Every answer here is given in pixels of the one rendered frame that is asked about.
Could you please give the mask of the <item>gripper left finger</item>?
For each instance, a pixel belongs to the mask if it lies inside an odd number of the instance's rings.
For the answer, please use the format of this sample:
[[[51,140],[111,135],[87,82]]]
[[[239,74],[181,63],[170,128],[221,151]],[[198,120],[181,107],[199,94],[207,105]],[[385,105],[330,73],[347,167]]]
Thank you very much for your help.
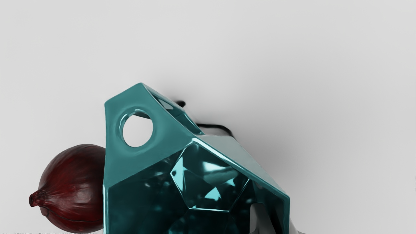
[[[253,203],[250,209],[249,234],[277,234],[262,203]]]

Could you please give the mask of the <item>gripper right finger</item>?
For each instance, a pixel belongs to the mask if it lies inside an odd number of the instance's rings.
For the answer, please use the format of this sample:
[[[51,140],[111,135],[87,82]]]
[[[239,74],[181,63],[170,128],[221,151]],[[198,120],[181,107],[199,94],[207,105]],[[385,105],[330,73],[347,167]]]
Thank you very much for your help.
[[[290,220],[289,221],[289,234],[305,234],[305,233],[298,231],[296,227],[294,226],[293,222]]]

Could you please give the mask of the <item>teal faceted mug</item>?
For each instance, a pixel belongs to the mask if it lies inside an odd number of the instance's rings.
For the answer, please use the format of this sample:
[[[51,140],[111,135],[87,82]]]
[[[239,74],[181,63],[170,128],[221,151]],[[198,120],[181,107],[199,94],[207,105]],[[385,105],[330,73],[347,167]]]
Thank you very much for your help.
[[[205,134],[143,83],[105,114],[104,234],[249,234],[253,203],[289,234],[289,196],[234,137]]]

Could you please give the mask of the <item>red onion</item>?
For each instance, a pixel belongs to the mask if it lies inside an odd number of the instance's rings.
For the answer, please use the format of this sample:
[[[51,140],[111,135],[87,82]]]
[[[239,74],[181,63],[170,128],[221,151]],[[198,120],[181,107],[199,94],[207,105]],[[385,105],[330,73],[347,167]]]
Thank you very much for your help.
[[[39,188],[29,196],[31,207],[53,225],[71,233],[103,228],[103,176],[106,150],[77,145],[59,153],[44,170]]]

